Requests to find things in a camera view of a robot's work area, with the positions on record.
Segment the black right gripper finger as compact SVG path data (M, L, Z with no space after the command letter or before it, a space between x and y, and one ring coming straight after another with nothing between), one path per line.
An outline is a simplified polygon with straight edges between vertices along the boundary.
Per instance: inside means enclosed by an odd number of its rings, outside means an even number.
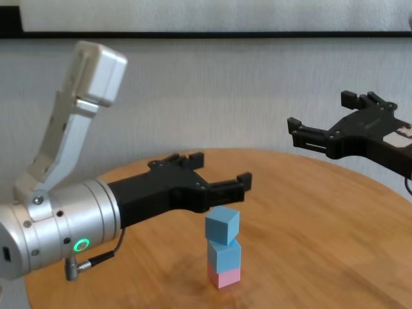
M328 133L322 129L306 127L298 119L287 119L288 132L292 135L294 147L326 154L328 150Z
M395 111L397 109L397 105L395 103L385 101L372 91L360 96L350 91L342 91L341 106L350 110L377 108L383 111Z

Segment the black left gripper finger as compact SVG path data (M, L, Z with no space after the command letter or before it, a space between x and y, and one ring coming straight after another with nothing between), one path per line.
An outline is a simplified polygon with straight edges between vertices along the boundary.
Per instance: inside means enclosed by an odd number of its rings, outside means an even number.
M207 205L216 207L243 202L245 193L252 188L252 173L237 175L236 179L214 182L209 185Z
M150 169L176 165L190 170L196 170L204 167L204 153L197 152L186 155L174 153L161 160L151 160L147 163Z

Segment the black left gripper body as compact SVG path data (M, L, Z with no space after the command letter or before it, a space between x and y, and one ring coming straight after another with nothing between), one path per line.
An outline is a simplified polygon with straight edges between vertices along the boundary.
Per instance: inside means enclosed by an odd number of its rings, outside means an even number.
M207 182L180 165L154 166L108 186L117 201L122 229L168 211L203 213L210 208Z

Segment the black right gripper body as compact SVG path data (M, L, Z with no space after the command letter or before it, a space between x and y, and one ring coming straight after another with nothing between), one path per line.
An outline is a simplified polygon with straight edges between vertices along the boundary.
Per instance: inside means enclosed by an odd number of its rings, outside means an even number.
M411 124L380 109L356 111L336 123L326 156L338 160L365 157L411 179Z

